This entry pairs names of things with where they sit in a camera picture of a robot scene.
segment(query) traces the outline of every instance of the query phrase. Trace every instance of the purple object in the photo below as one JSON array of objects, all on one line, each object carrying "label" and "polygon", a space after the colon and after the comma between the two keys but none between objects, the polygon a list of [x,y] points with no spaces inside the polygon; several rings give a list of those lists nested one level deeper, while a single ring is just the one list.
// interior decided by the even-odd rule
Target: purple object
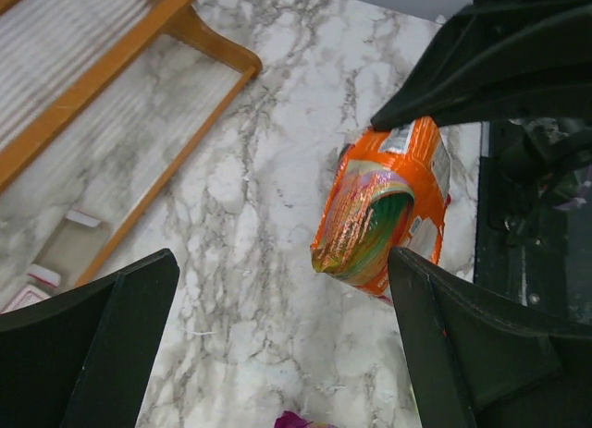
[{"label": "purple object", "polygon": [[310,422],[291,411],[284,411],[281,417],[276,420],[274,428],[337,428],[337,426]]}]

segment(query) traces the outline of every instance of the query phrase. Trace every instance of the pink object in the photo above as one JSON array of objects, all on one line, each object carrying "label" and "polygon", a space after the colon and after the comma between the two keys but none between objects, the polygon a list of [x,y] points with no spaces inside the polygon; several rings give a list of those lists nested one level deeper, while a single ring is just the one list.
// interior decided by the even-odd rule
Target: pink object
[{"label": "pink object", "polygon": [[26,285],[15,298],[7,304],[2,310],[2,313],[16,311],[25,308],[26,306],[34,305],[35,303],[49,299],[49,297],[49,294],[44,293],[37,287]]},{"label": "pink object", "polygon": [[337,428],[337,426],[310,422],[291,411],[284,411],[281,417],[276,420],[274,428]]}]

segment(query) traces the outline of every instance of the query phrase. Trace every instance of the white marble surface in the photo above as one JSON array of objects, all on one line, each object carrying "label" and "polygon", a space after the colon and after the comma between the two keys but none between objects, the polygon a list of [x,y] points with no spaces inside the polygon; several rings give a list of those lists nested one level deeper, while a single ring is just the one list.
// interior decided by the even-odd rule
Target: white marble surface
[{"label": "white marble surface", "polygon": [[[339,428],[419,426],[394,311],[315,274],[309,245],[348,131],[438,25],[352,0],[197,7],[265,70],[103,270],[164,247],[181,268],[138,426],[271,428],[283,410]],[[444,132],[454,200],[441,264],[470,280],[479,128]]]}]

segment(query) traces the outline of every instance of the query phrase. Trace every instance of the plastic wrapper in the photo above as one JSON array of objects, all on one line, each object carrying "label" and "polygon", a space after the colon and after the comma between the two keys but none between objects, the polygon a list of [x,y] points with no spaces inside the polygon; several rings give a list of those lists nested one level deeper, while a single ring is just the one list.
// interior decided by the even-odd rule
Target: plastic wrapper
[{"label": "plastic wrapper", "polygon": [[389,251],[408,247],[438,263],[449,184],[450,157],[431,118],[367,130],[340,157],[313,268],[392,304]]},{"label": "plastic wrapper", "polygon": [[276,420],[274,428],[337,428],[337,426],[329,425],[327,423],[307,421],[298,414],[284,411],[281,417]]}]

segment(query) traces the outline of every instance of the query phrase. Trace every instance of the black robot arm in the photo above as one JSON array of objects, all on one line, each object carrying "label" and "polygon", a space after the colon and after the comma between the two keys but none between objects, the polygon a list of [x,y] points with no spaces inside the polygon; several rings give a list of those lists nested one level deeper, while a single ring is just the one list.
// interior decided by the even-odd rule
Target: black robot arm
[{"label": "black robot arm", "polygon": [[591,32],[592,0],[477,1],[442,26],[371,124],[592,119]]}]

